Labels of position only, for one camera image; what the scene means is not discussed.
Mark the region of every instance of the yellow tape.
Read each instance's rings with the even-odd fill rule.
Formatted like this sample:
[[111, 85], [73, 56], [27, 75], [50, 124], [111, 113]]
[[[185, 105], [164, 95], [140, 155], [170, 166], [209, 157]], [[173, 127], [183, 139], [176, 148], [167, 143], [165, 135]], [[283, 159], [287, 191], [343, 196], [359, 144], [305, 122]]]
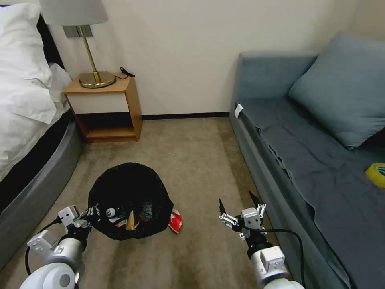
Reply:
[[385, 164], [374, 163], [365, 172], [369, 180], [377, 186], [385, 189]]

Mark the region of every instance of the table lamp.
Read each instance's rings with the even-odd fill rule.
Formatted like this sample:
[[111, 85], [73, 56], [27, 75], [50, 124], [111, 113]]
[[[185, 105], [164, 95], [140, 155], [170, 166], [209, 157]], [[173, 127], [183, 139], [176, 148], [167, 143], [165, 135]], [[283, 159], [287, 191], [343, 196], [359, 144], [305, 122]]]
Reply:
[[92, 54], [81, 25], [106, 22], [107, 13], [101, 0], [40, 0], [44, 21], [49, 25], [77, 26], [83, 38], [85, 49], [92, 66], [92, 73], [83, 73], [79, 77], [80, 85], [86, 88], [101, 88], [113, 84], [115, 75], [96, 70]]

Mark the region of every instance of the carpet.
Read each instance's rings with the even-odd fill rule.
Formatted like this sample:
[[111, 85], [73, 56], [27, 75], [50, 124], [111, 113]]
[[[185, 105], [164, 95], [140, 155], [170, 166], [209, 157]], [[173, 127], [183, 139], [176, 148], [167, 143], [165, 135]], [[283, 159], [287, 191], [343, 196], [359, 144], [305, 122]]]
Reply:
[[[81, 289], [256, 287], [246, 243], [218, 219], [219, 198], [234, 216], [253, 205], [248, 191], [257, 193], [228, 118], [145, 121], [139, 142], [85, 146], [71, 180], [36, 232], [66, 206], [84, 210], [98, 176], [125, 162], [158, 173], [183, 217], [182, 230], [177, 235], [168, 228], [123, 242], [93, 230], [83, 254]], [[268, 218], [264, 225], [271, 227]], [[62, 225], [51, 231], [57, 237], [64, 233]], [[277, 244], [273, 234], [268, 238]], [[25, 247], [0, 272], [1, 288], [19, 288], [27, 278], [24, 252]], [[31, 254], [31, 269], [39, 265], [40, 258]]]

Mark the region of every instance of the wall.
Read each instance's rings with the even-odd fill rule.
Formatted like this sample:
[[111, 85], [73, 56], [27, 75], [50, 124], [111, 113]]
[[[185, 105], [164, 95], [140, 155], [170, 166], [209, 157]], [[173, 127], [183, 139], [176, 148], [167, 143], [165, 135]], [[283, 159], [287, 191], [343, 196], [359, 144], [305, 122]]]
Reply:
[[[105, 0], [110, 20], [92, 26], [89, 44], [99, 70], [136, 74], [143, 114], [228, 111], [239, 52], [320, 49], [357, 2]], [[81, 39], [51, 31], [71, 76], [90, 71]]]
[[384, 12], [384, 0], [361, 0], [349, 31], [363, 37], [385, 41]]

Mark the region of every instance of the trash bag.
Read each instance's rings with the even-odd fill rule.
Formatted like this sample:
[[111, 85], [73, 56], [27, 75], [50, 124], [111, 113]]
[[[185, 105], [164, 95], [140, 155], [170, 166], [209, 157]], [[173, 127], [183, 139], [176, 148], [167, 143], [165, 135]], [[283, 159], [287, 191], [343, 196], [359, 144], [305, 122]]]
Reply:
[[[99, 216], [92, 226], [114, 240], [141, 239], [165, 230], [174, 206], [159, 176], [139, 163], [106, 170], [88, 195], [88, 207]], [[130, 218], [135, 225], [127, 229]]]

